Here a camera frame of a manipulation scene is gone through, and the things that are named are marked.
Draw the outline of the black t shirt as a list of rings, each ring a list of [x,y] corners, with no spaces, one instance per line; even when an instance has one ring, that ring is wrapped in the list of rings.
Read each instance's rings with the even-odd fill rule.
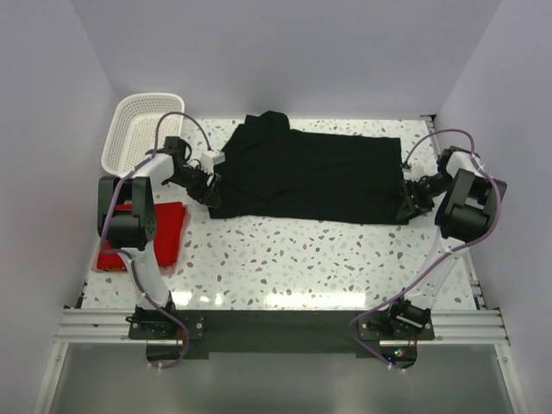
[[[223,147],[213,219],[270,216],[395,225],[403,199],[398,138],[308,133],[268,111]]]

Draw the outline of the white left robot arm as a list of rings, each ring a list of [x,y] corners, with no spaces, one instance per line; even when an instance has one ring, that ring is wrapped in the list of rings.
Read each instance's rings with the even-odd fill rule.
[[[146,152],[126,174],[103,177],[98,182],[100,250],[122,260],[135,286],[138,321],[153,312],[147,326],[159,338],[173,336],[179,318],[173,313],[172,294],[161,278],[154,253],[158,228],[154,192],[175,184],[198,203],[216,208],[220,205],[220,175],[215,166],[224,161],[224,153],[213,149],[193,161],[190,145],[177,136],[168,136],[163,148]]]

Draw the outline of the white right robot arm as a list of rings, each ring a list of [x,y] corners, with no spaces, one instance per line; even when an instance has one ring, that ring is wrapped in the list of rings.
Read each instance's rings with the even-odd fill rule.
[[[418,272],[418,282],[405,288],[382,317],[386,333],[396,339],[430,327],[438,292],[463,250],[490,235],[507,184],[484,171],[478,154],[449,147],[437,159],[436,174],[407,180],[402,190],[401,218],[429,212],[434,198],[442,195],[443,199],[435,215],[436,238]]]

